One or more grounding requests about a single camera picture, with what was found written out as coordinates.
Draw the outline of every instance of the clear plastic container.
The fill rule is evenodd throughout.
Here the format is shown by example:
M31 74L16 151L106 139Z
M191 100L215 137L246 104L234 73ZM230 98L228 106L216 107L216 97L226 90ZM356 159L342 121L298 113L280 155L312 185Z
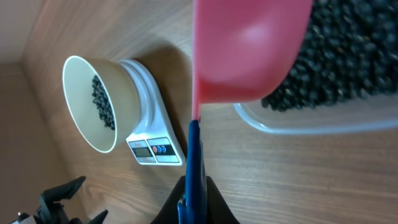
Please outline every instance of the clear plastic container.
M398 126L398 96L372 96L315 110L264 109L261 101L236 103L236 111L248 124L266 133L332 134L374 131Z

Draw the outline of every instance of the wooden wall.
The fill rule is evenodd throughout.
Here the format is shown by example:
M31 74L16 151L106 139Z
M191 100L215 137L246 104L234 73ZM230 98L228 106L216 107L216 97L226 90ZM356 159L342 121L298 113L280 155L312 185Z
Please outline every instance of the wooden wall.
M45 189L70 180L18 63L0 65L0 223L33 214ZM85 216L80 201L66 205Z
M0 0L0 63L18 61L44 0Z

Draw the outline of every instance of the plastic container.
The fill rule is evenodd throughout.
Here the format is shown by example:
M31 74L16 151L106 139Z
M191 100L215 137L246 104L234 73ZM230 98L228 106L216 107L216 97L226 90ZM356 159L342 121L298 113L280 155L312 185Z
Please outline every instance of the plastic container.
M272 93L300 50L312 0L196 0L192 118L202 103Z
M111 103L115 130L104 127L93 103L97 75ZM63 66L63 92L81 135L97 151L107 153L121 144L141 120L141 102L135 84L121 65L98 58L69 57Z
M261 101L236 103L236 111L248 124L266 133L331 134L374 131L398 126L398 96L370 96L315 110L272 111Z

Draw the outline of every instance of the black stand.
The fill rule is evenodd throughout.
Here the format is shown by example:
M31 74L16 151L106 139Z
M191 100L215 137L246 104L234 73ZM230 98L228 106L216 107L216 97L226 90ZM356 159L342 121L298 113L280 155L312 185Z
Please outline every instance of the black stand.
M239 223L232 214L228 205L226 204L223 196L218 190L213 179L209 176L206 177L207 182L207 223ZM185 191L185 176L182 176L175 185L172 193L164 203L159 214L155 217L151 224L178 224L178 211L177 204Z
M40 195L40 207L34 215L35 222L37 224L82 224L79 218L69 220L60 201L71 199L85 180L86 177L81 176L69 183L45 190ZM101 212L89 224L102 224L107 214L107 210ZM29 217L28 214L22 213L17 221L23 223Z

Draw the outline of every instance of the white bowl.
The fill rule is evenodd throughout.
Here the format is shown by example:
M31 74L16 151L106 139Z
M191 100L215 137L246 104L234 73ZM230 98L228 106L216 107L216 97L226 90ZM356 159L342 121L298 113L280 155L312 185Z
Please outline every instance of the white bowl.
M106 128L93 103L97 75L112 107L115 130ZM69 57L63 66L63 92L81 135L97 151L107 153L124 142L141 119L137 88L117 63L98 58Z

